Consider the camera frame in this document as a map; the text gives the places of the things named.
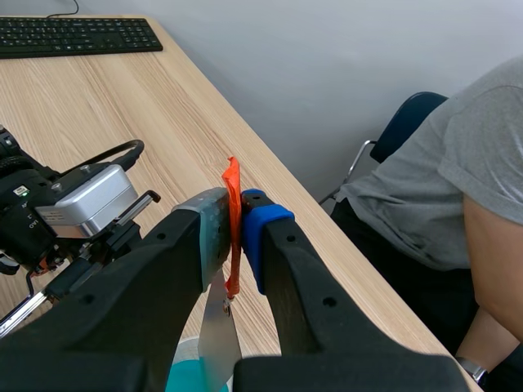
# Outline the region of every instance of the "wood grain surface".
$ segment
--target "wood grain surface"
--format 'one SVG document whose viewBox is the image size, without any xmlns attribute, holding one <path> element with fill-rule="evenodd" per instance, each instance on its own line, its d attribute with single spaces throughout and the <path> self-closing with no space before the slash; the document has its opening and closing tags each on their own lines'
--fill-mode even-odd
<svg viewBox="0 0 523 392">
<path fill-rule="evenodd" d="M 165 48 L 162 52 L 1 60 L 0 123 L 27 152 L 57 170 L 124 141 L 142 139 L 145 152 L 128 175 L 138 193 L 153 189 L 162 196 L 160 204 L 137 219 L 144 233 L 172 206 L 223 186 L 221 173 L 227 157 L 234 155 L 241 164 L 243 188 L 264 189 L 295 213 L 334 277 L 377 326 L 411 349 L 445 354 L 179 46 L 157 22 L 150 23 Z M 50 278 L 39 278 L 37 285 Z M 25 296 L 24 277 L 0 275 L 0 285 L 0 312 L 5 314 Z M 198 334 L 203 301 L 195 306 L 184 336 Z M 279 353 L 268 302 L 257 293 L 245 259 L 233 311 L 244 356 Z"/>
</svg>

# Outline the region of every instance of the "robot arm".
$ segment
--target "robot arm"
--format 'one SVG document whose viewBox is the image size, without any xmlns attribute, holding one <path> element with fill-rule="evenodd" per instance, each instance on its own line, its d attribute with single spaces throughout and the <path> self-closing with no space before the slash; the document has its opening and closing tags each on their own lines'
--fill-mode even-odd
<svg viewBox="0 0 523 392">
<path fill-rule="evenodd" d="M 127 255 L 1 340 L 2 388 L 164 390 L 190 311 L 229 251 L 226 193 L 212 192 L 177 207 Z M 414 353 L 367 319 L 292 213 L 261 191 L 244 193 L 243 202 L 245 252 L 282 356 L 240 360 L 235 391 L 468 390 L 452 359 Z M 217 224 L 223 234 L 209 243 Z"/>
</svg>

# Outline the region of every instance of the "office chair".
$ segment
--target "office chair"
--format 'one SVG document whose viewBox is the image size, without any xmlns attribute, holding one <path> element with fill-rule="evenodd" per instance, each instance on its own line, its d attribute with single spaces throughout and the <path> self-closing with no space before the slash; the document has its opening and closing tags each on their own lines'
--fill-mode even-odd
<svg viewBox="0 0 523 392">
<path fill-rule="evenodd" d="M 390 155 L 395 153 L 405 141 L 418 129 L 427 116 L 439 105 L 447 100 L 446 96 L 441 96 L 435 92 L 419 92 L 408 98 L 398 109 L 392 120 L 388 123 L 385 131 L 378 140 L 365 141 L 358 151 L 354 162 L 349 168 L 342 185 L 346 184 L 351 178 L 356 164 L 361 159 L 367 146 L 373 145 L 370 150 L 370 157 L 378 163 L 382 163 Z M 320 200 L 323 204 L 340 190 L 337 187 L 328 196 Z"/>
</svg>

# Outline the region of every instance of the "orange plastic tag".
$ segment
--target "orange plastic tag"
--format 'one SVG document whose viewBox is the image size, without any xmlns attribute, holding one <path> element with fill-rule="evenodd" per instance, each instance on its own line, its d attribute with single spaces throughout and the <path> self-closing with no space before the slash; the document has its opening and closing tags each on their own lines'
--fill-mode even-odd
<svg viewBox="0 0 523 392">
<path fill-rule="evenodd" d="M 239 259 L 241 257 L 242 202 L 239 190 L 239 163 L 235 157 L 229 158 L 230 165 L 221 178 L 229 191 L 230 241 L 232 256 L 230 277 L 226 282 L 227 297 L 232 300 L 239 293 Z"/>
</svg>

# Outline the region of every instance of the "knife blade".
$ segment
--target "knife blade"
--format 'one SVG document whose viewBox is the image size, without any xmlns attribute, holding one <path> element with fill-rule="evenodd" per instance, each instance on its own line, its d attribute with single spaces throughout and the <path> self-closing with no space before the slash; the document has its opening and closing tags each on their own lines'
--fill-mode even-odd
<svg viewBox="0 0 523 392">
<path fill-rule="evenodd" d="M 214 276 L 209 289 L 198 352 L 208 391 L 219 391 L 232 376 L 236 362 L 241 359 L 222 269 Z"/>
</svg>

